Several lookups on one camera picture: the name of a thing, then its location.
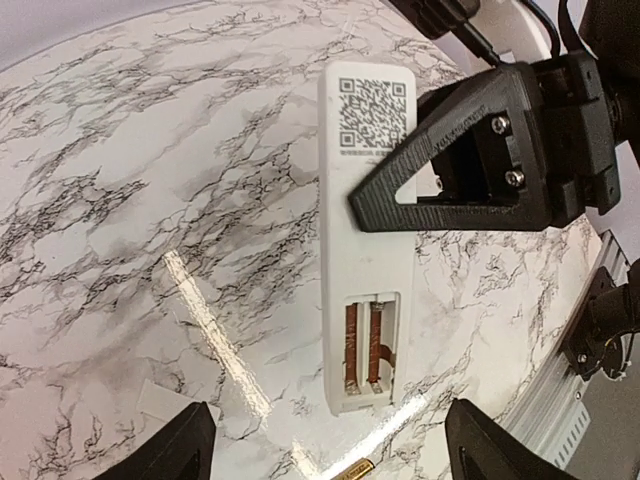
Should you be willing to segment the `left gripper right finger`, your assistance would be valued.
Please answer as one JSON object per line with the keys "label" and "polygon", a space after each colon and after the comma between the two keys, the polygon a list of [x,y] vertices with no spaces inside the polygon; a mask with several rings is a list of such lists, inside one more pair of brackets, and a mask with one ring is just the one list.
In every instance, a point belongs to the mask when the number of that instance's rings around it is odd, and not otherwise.
{"label": "left gripper right finger", "polygon": [[467,399],[455,399],[445,419],[453,480],[573,480],[537,456]]}

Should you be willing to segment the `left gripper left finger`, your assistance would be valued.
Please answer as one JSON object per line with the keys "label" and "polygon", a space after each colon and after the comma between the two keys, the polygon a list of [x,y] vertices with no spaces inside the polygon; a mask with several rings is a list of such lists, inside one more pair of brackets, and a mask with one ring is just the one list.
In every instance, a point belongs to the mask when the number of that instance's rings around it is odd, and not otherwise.
{"label": "left gripper left finger", "polygon": [[216,425],[208,405],[192,402],[135,452],[95,480],[209,480],[215,435]]}

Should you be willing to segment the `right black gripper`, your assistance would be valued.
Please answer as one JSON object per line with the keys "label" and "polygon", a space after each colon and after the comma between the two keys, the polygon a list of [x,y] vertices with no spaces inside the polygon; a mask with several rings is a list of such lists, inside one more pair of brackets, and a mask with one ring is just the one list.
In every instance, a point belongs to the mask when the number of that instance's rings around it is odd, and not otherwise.
{"label": "right black gripper", "polygon": [[585,52],[501,65],[422,95],[418,126],[349,194],[351,211],[364,232],[541,231],[588,207],[604,215],[621,199],[615,121]]}

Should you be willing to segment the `white battery cover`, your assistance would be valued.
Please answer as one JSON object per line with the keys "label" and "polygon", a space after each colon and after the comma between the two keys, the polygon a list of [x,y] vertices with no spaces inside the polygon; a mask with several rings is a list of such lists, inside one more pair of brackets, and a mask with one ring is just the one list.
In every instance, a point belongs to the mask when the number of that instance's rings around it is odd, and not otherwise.
{"label": "white battery cover", "polygon": [[204,403],[204,400],[190,398],[145,379],[136,410],[147,417],[167,423],[192,403]]}

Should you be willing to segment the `white remote control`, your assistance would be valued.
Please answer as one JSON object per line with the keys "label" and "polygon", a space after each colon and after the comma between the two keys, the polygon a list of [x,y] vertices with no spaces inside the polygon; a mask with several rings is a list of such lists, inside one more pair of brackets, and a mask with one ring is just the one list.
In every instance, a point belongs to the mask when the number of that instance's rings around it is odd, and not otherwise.
{"label": "white remote control", "polygon": [[324,388],[334,415],[402,397],[415,235],[362,232],[348,195],[416,126],[415,103],[405,67],[334,61],[318,83]]}

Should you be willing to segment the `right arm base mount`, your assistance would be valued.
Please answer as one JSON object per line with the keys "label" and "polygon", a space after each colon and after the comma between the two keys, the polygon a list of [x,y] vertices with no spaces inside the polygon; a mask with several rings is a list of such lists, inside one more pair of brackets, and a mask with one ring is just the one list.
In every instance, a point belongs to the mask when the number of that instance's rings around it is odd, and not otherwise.
{"label": "right arm base mount", "polygon": [[639,263],[627,272],[627,282],[616,286],[605,267],[596,271],[586,298],[578,307],[561,351],[575,374],[589,381],[602,371],[612,380],[630,365],[633,341],[639,333]]}

